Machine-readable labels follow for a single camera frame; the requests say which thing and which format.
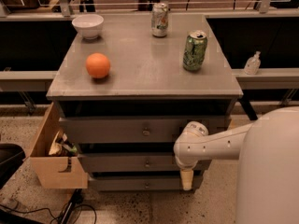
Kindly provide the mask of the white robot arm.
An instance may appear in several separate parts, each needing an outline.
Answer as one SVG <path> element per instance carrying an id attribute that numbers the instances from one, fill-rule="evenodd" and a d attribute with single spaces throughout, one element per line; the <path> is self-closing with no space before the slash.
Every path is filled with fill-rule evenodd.
<path id="1" fill-rule="evenodd" d="M 182 187 L 203 160 L 238 160 L 236 224 L 299 224 L 299 107 L 271 111 L 251 124 L 210 135 L 187 124 L 174 144 Z"/>

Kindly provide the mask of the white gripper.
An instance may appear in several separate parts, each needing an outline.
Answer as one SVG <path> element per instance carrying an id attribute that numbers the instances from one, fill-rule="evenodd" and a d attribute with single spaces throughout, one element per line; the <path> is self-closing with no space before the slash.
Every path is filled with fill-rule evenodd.
<path id="1" fill-rule="evenodd" d="M 190 157 L 180 158 L 178 156 L 175 157 L 176 163 L 178 167 L 181 169 L 180 177 L 181 184 L 184 190 L 192 189 L 192 181 L 193 181 L 193 168 L 196 166 L 198 160 L 193 160 Z"/>

